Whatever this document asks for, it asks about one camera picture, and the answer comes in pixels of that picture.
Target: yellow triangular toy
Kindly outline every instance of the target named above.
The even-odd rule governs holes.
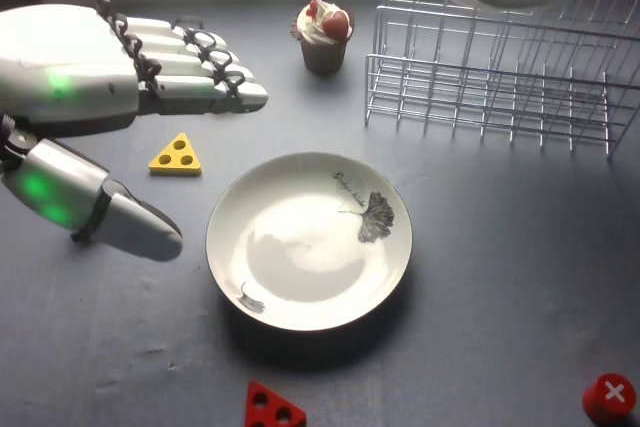
[[[167,145],[149,164],[152,174],[200,175],[202,169],[184,132]]]

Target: cupcake wrapper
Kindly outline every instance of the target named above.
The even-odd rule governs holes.
[[[335,44],[311,44],[298,32],[297,18],[291,26],[291,35],[300,42],[304,65],[316,75],[333,75],[340,70],[342,62],[344,61],[347,43],[351,40],[353,32],[355,32],[355,21],[352,13],[340,5],[338,6],[347,12],[349,15],[349,24],[351,25],[351,35],[343,42],[336,42]]]

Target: black leaf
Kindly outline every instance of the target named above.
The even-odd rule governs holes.
[[[373,243],[391,235],[389,227],[393,227],[395,215],[389,202],[380,192],[371,192],[369,206],[360,215],[362,216],[362,226],[358,232],[360,242]]]
[[[264,312],[264,304],[262,302],[260,302],[259,300],[253,300],[251,297],[249,297],[247,294],[244,293],[244,284],[242,284],[242,286],[240,287],[240,290],[242,291],[242,297],[238,297],[238,302],[240,302],[242,305],[244,305],[247,309],[249,309],[251,312],[255,312],[256,314],[261,314]]]

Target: red triangle block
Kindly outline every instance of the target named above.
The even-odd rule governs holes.
[[[245,427],[304,427],[307,414],[288,400],[260,385],[249,382]]]

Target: gray tablecloth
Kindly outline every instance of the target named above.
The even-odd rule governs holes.
[[[617,371],[640,387],[637,129],[600,148],[372,117],[364,55],[374,9],[355,9],[343,70],[319,79],[288,34],[299,6],[180,7],[201,15],[270,100],[248,115],[138,118],[68,143],[108,166],[184,233],[156,264],[78,246],[0,190],[0,426],[244,425],[249,379],[305,409],[309,427],[588,426],[583,390]],[[179,132],[201,178],[150,178]],[[374,315],[323,335],[271,331],[221,298],[205,229],[229,184],[298,151],[370,164],[413,221],[409,271]]]

